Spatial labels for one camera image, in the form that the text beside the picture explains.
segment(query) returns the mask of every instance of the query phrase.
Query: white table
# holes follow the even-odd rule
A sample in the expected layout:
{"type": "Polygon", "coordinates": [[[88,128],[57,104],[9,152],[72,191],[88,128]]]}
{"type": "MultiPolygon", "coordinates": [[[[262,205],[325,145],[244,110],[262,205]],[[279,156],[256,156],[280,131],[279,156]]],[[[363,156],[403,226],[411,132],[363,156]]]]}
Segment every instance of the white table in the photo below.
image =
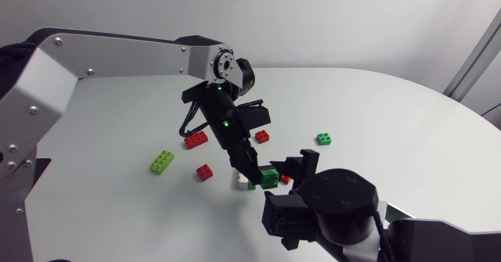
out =
{"type": "MultiPolygon", "coordinates": [[[[501,230],[501,132],[468,108],[412,82],[364,70],[256,69],[237,103],[264,99],[270,142],[252,143],[261,165],[321,153],[317,171],[343,167],[416,217],[468,231],[501,230]],[[333,143],[317,146],[316,134],[333,143]]],[[[330,261],[316,243],[287,252],[261,224],[261,188],[241,191],[211,130],[186,150],[178,129],[196,78],[80,81],[43,138],[52,163],[27,200],[35,261],[330,261]],[[175,154],[161,176],[148,166],[175,154]],[[214,177],[199,182],[209,164],[214,177]]],[[[199,113],[190,127],[203,120],[199,113]]],[[[281,185],[274,193],[286,193],[281,185]]]]}

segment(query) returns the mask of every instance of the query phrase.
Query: green lego brick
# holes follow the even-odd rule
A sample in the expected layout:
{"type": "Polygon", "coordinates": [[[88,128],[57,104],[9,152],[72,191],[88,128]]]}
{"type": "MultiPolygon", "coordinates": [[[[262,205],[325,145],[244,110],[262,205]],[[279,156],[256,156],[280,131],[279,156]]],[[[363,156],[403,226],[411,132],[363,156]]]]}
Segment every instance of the green lego brick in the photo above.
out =
{"type": "Polygon", "coordinates": [[[261,177],[261,188],[276,188],[279,186],[280,174],[275,169],[261,170],[259,171],[261,177]]]}
{"type": "Polygon", "coordinates": [[[332,139],[330,138],[329,134],[320,133],[316,135],[316,141],[319,143],[319,145],[329,145],[332,142],[332,139]]]}
{"type": "Polygon", "coordinates": [[[249,182],[247,183],[247,189],[256,189],[256,185],[252,185],[252,182],[251,182],[251,181],[249,181],[249,182]]]}
{"type": "Polygon", "coordinates": [[[171,164],[173,159],[174,153],[163,151],[150,165],[150,170],[161,175],[164,173],[165,169],[167,169],[167,166],[171,164]]]}

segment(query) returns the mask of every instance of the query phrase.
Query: screw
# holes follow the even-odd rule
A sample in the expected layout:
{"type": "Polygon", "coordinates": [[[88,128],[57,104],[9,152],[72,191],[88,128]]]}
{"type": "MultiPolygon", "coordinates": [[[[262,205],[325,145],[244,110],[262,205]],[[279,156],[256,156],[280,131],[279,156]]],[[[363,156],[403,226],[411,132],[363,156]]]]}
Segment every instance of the screw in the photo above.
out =
{"type": "Polygon", "coordinates": [[[30,106],[30,114],[37,114],[37,113],[38,113],[38,107],[30,106]]]}
{"type": "Polygon", "coordinates": [[[7,168],[9,168],[9,170],[16,168],[16,166],[17,166],[16,163],[13,161],[7,163],[7,168]]]}
{"type": "Polygon", "coordinates": [[[10,145],[9,146],[9,153],[15,153],[17,151],[17,145],[10,145]]]}
{"type": "Polygon", "coordinates": [[[54,44],[61,46],[63,44],[63,39],[61,38],[54,38],[54,44]]]}

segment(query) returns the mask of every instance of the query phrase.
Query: red lego block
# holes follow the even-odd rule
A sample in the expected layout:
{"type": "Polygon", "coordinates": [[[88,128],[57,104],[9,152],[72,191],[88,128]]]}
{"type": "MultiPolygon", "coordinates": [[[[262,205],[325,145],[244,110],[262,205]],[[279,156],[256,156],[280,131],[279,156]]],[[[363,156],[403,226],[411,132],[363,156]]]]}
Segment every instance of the red lego block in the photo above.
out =
{"type": "Polygon", "coordinates": [[[263,131],[259,131],[258,133],[256,133],[256,140],[258,140],[258,142],[260,144],[262,144],[264,142],[269,141],[269,135],[264,130],[263,131]]]}
{"type": "Polygon", "coordinates": [[[188,149],[193,149],[194,147],[196,147],[198,145],[202,145],[207,141],[209,141],[209,139],[207,138],[205,133],[202,131],[202,132],[198,132],[198,133],[194,134],[191,137],[185,138],[185,145],[188,149]]]}
{"type": "Polygon", "coordinates": [[[212,177],[212,170],[207,164],[204,164],[202,167],[196,169],[196,174],[200,180],[205,181],[212,177]]]}
{"type": "Polygon", "coordinates": [[[290,180],[292,180],[291,177],[289,176],[286,176],[286,175],[281,175],[280,176],[280,180],[282,183],[284,183],[285,185],[289,184],[290,180]]]}

